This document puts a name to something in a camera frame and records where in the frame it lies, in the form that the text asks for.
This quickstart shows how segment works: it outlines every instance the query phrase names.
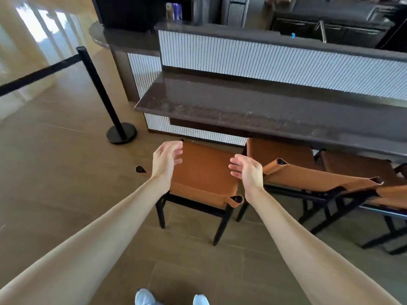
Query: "chair backrest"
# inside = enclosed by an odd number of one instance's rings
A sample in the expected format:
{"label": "chair backrest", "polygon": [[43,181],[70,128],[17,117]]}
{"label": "chair backrest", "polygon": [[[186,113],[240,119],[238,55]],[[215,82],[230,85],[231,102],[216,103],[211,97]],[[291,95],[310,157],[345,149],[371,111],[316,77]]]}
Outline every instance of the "chair backrest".
{"label": "chair backrest", "polygon": [[407,209],[407,185],[384,186],[376,189],[380,196],[370,200],[374,204]]}
{"label": "chair backrest", "polygon": [[309,191],[325,192],[338,186],[347,191],[356,191],[383,184],[379,177],[368,179],[313,170],[291,165],[281,158],[264,166],[263,173],[267,182]]}

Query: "stanchion post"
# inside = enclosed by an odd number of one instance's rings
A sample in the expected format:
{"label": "stanchion post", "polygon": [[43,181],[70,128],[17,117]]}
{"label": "stanchion post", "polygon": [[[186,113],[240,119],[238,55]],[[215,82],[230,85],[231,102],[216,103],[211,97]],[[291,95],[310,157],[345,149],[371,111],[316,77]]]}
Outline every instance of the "stanchion post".
{"label": "stanchion post", "polygon": [[99,74],[96,71],[95,66],[93,65],[92,59],[89,56],[88,51],[85,47],[77,47],[78,55],[81,57],[81,60],[88,71],[90,78],[99,93],[100,98],[102,99],[103,104],[106,107],[107,112],[114,124],[106,134],[107,139],[114,144],[124,144],[132,141],[136,135],[137,130],[133,124],[130,123],[120,123],[120,120],[113,108],[112,103],[110,102],[109,96],[103,86],[102,81],[100,80]]}

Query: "left hand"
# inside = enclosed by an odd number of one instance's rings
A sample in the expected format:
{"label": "left hand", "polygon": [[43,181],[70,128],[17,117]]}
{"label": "left hand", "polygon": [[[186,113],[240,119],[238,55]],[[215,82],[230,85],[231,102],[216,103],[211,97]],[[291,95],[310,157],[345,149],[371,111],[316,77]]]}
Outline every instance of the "left hand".
{"label": "left hand", "polygon": [[182,141],[168,141],[160,145],[153,153],[152,179],[162,182],[163,195],[170,190],[174,166],[182,163],[182,159],[175,159],[182,154]]}

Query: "forearm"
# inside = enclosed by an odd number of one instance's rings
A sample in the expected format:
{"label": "forearm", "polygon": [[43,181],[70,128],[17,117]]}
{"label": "forearm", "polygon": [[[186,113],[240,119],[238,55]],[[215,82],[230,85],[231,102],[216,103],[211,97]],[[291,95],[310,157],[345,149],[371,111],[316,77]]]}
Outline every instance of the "forearm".
{"label": "forearm", "polygon": [[0,305],[87,304],[155,202],[151,179],[0,290]]}
{"label": "forearm", "polygon": [[313,236],[264,190],[251,204],[287,266],[315,304],[399,304],[382,287]]}

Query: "white sneaker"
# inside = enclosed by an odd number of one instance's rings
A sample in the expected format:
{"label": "white sneaker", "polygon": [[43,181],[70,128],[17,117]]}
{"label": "white sneaker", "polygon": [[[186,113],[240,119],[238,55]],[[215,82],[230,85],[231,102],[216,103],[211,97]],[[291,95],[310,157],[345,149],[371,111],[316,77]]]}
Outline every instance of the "white sneaker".
{"label": "white sneaker", "polygon": [[209,301],[203,294],[195,295],[192,305],[209,305]]}
{"label": "white sneaker", "polygon": [[162,305],[159,302],[155,302],[155,298],[152,293],[147,289],[140,289],[135,294],[135,305]]}

